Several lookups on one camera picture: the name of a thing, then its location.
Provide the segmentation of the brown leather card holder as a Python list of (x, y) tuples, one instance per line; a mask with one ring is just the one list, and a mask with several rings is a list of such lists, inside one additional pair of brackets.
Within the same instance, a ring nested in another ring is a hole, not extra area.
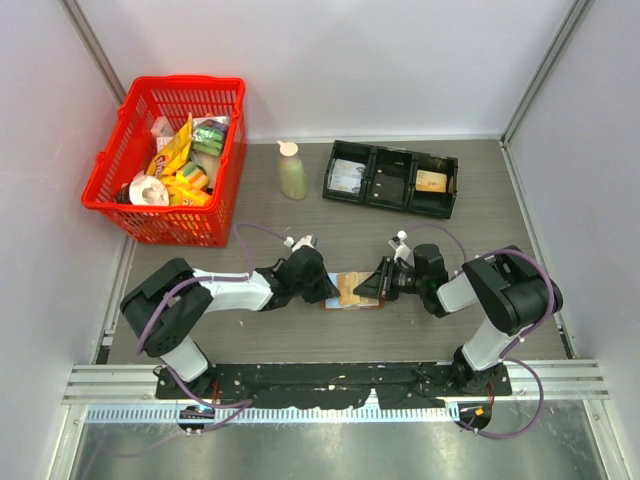
[(326, 311), (370, 310), (381, 309), (382, 300), (355, 294), (355, 288), (364, 282), (371, 272), (341, 272), (330, 273), (329, 279), (338, 289), (337, 297), (321, 302), (320, 308)]

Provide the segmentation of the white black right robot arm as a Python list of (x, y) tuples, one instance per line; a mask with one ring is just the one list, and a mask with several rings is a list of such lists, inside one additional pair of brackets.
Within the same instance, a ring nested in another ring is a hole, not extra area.
[(411, 264), (383, 258), (354, 293), (384, 301), (416, 294), (437, 318), (479, 304), (485, 318), (455, 351), (448, 381), (465, 395), (484, 389), (506, 354), (564, 303), (557, 284), (516, 246), (470, 260), (450, 276), (438, 246), (421, 244), (413, 249)]

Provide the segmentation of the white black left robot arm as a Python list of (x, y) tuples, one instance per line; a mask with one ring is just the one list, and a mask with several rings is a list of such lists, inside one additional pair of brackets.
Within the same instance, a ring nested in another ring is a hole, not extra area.
[(302, 246), (251, 273), (214, 274), (172, 259), (129, 292), (120, 311), (138, 338), (136, 351), (160, 359), (183, 391), (202, 398), (212, 390), (213, 365), (190, 333), (203, 315), (272, 311), (295, 297), (316, 304), (338, 295), (322, 255)]

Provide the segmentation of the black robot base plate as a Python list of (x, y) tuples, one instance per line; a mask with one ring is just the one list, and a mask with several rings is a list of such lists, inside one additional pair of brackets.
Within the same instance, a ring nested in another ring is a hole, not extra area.
[(371, 394), (383, 409), (425, 408), (446, 397), (512, 394), (502, 364), (469, 380), (437, 362), (217, 364), (186, 387), (211, 403), (261, 409), (358, 409)]

